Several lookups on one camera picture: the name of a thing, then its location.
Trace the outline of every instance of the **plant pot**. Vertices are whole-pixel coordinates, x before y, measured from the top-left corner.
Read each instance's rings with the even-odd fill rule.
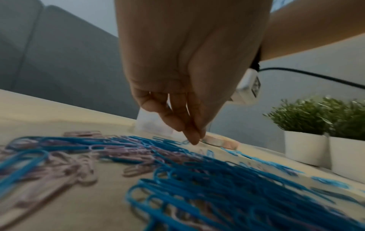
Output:
[[[330,137],[332,171],[365,183],[365,141]]]
[[[285,156],[289,159],[322,166],[328,160],[328,138],[303,132],[285,131]]]

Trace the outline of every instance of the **table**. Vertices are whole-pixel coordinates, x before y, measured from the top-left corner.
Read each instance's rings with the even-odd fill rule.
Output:
[[[25,135],[60,136],[66,131],[98,130],[103,134],[152,134],[135,131],[135,120],[109,115],[84,108],[38,99],[0,90],[0,145]],[[196,149],[210,149],[216,158],[231,160],[235,157],[203,143]],[[311,166],[273,155],[250,145],[241,144],[239,151],[266,161],[277,162],[313,176],[331,178],[365,190],[365,185],[329,174]],[[91,187],[75,185],[49,201],[41,209],[11,226],[10,231],[129,231],[143,230],[145,222],[137,218],[124,200],[125,192],[138,178],[121,176],[123,164],[97,163],[99,181]]]

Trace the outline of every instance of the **forearm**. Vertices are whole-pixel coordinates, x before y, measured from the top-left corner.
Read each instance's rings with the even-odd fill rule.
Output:
[[[365,0],[296,0],[270,16],[262,60],[313,49],[365,32]]]

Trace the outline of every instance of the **hand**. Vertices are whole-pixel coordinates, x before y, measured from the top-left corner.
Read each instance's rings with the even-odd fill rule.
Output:
[[[123,67],[138,104],[197,144],[253,60],[271,2],[115,0]]]

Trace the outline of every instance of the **wire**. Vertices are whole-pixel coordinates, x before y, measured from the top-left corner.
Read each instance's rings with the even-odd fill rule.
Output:
[[[314,77],[318,77],[318,78],[322,78],[325,80],[330,80],[330,81],[334,81],[334,82],[338,82],[338,83],[342,83],[345,85],[349,85],[352,87],[356,87],[356,88],[360,88],[360,89],[364,89],[365,90],[365,85],[359,84],[359,83],[353,83],[350,81],[346,81],[346,80],[341,80],[341,79],[337,79],[331,76],[327,76],[327,75],[321,75],[321,74],[317,74],[317,73],[313,73],[313,72],[306,72],[303,70],[297,70],[297,69],[292,69],[292,68],[286,68],[286,67],[268,67],[268,68],[263,68],[260,69],[259,72],[263,72],[266,70],[283,70],[283,71],[288,71],[288,72],[296,72],[296,73],[300,73],[300,74],[304,74],[304,75],[311,75]]]

